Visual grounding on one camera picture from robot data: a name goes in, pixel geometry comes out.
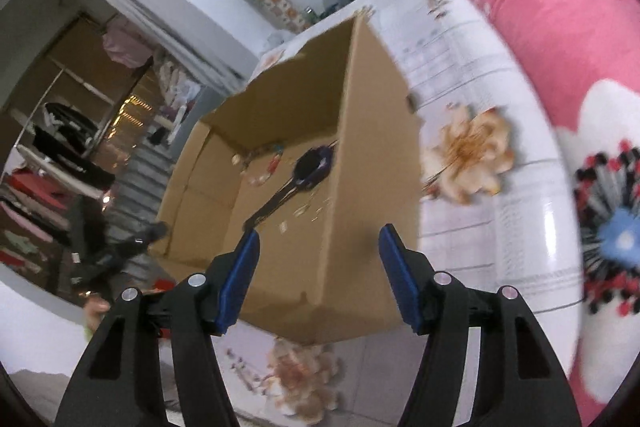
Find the pink cloth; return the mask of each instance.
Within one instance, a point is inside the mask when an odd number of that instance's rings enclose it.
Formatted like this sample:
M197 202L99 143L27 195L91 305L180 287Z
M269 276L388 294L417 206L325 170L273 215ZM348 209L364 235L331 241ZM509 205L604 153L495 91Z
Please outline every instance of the pink cloth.
M640 146L639 0L472 1L527 73L569 172L589 166L595 153L616 158ZM615 295L596 314L583 315L570 384L584 425L602 411L640 351L640 314Z
M116 17L109 24L102 47L111 60L131 69L144 66L153 54L142 33L124 17Z
M48 233L44 232L44 230L40 229L39 227L36 227L36 225L34 225L26 217L22 217L17 212L12 211L12 209L10 209L4 203L4 201L0 201L0 206L2 206L2 209L6 212L6 215L11 217L16 225L18 225L22 229L25 229L27 232L33 233L35 237L43 240L45 243L52 243L53 238Z
M594 83L640 89L638 0L472 0L503 36L555 126L576 130Z
M70 201L68 191L49 176L38 176L28 168L12 172L8 183L25 194L39 199L45 204L65 210Z

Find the box flap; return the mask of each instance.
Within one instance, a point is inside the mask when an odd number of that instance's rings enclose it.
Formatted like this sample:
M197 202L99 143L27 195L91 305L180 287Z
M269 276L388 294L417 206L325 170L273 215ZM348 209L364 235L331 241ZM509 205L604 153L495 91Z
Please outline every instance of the box flap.
M174 172L171 174L157 216L158 221L164 221L169 225L169 233L165 238L156 241L149 247L149 253L156 257L166 255L169 252L175 219L182 203L182 195L207 136L209 136L209 126L201 122L196 123L178 158Z
M233 208L240 187L239 167L233 165L236 150L215 133L209 133L191 170L188 187L217 203Z
M420 201L419 119L408 86L378 38L359 18L343 95L329 244L319 271L322 303L389 326L401 319L378 254L378 233L393 223L415 249Z
M335 130L353 24L347 20L312 39L295 57L262 72L203 121L245 151Z

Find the clothing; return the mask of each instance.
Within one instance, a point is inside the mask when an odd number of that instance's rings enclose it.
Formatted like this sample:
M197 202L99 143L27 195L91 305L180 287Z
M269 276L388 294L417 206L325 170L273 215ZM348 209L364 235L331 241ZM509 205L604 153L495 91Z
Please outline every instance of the clothing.
M44 257L40 253L38 247L36 247L31 239L28 237L24 237L23 235L18 235L17 233L12 232L11 230L4 230L4 237L7 238L9 243L11 243L14 248L21 251L25 255L33 255L39 254L40 258L44 261Z
M185 67L164 51L159 50L154 55L153 69L166 105L174 110L193 102L200 92L202 86L193 80Z
M33 198L28 195L20 192L20 190L16 190L13 187L9 187L9 190L14 195L14 197L20 201L21 204L26 206L31 212L38 214L40 217L47 219L50 223L56 225L61 230L69 229L69 220L66 217L61 216L59 213L51 210L45 205L38 203Z
M102 47L111 60L131 69L144 66L153 54L138 28L122 16L109 23Z
M60 167L80 180L101 190L109 190L115 181L114 174L100 169L90 161L68 149L48 132L35 126L36 134L33 146L45 156L51 158Z
M32 233L39 240L44 241L45 243L52 243L53 238L46 233L40 227L34 225L27 217L20 215L15 211L14 208L6 204L4 201L0 201L0 206L5 211L6 215L9 216L12 221L21 227L23 230Z
M74 128L68 125L61 125L56 131L75 152L78 154L84 154L86 152L86 142L82 140L82 137Z
M33 273L39 273L42 271L40 266L32 263L28 259L25 259L19 253L9 250L7 247L0 248L0 263L6 264L7 266L25 268Z
M34 153L31 149L28 149L24 145L18 145L18 151L24 159L31 165L37 167L38 169L42 169L50 176L55 179L57 182L63 184L69 190L77 194L84 194L85 196L89 196L90 198L94 198L94 200L101 200L104 192L102 190L98 190L98 188L92 187L91 185L87 185L86 183L82 183L80 180L74 178L70 174L67 174L65 171L60 169L58 166L53 165L53 163L48 163L43 158Z
M13 171L23 168L24 165L24 158L20 155L19 152L17 152L15 147L12 147L11 151L9 152L8 158L4 162L4 172L6 172L7 174L11 174Z
M44 105L45 110L53 117L53 124L61 123L76 129L76 131L90 137L94 137L98 133L98 126L89 120L84 114L71 109L70 107L58 102L47 102Z
M57 227L47 223L39 216L30 214L26 209L20 208L19 204L12 203L4 196L0 196L0 206L13 221L23 229L33 233L37 238L47 243L51 243L54 240L64 247L70 245L68 234L64 230L57 229Z
M7 183L29 197L60 210L65 210L70 202L69 195L57 181L48 176L38 176L29 168L14 171L7 178Z

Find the pink bedsheet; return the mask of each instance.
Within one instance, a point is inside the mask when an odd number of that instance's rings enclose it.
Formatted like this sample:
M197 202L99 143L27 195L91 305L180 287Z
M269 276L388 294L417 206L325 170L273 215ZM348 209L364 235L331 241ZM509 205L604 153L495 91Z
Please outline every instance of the pink bedsheet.
M631 157L632 148L640 146L640 2L473 2L500 32L536 89L556 128L567 168L577 174L577 210L580 219L586 219L588 198L599 180L581 178L583 169L608 158L597 168L624 179L625 166L618 158ZM606 156L594 156L597 153ZM639 178L640 162L635 165L638 169L632 171ZM640 198L640 191L635 197ZM640 227L625 233L630 242L616 243L616 248L627 253L640 249ZM634 313L640 310L634 309L640 301L638 274L604 261L621 268L622 275L586 285L585 308L591 305L591 313L584 314L579 366L571 378L585 425L610 400L640 351L640 314ZM613 295L611 302L603 299L606 292Z

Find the cardboard box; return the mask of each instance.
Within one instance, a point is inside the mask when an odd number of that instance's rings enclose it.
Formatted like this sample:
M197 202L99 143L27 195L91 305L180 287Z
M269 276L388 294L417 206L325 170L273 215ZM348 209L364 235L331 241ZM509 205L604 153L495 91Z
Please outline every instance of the cardboard box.
M172 228L152 249L164 269L181 280L233 250L244 221L289 180L295 161L337 139L329 177L257 226L260 262L241 318L301 344L399 325L378 232L394 223L415 248L419 122L407 93L361 16L263 71L194 127L158 216ZM273 142L284 145L282 161L264 185L251 186L273 153L252 161L244 176L232 157Z

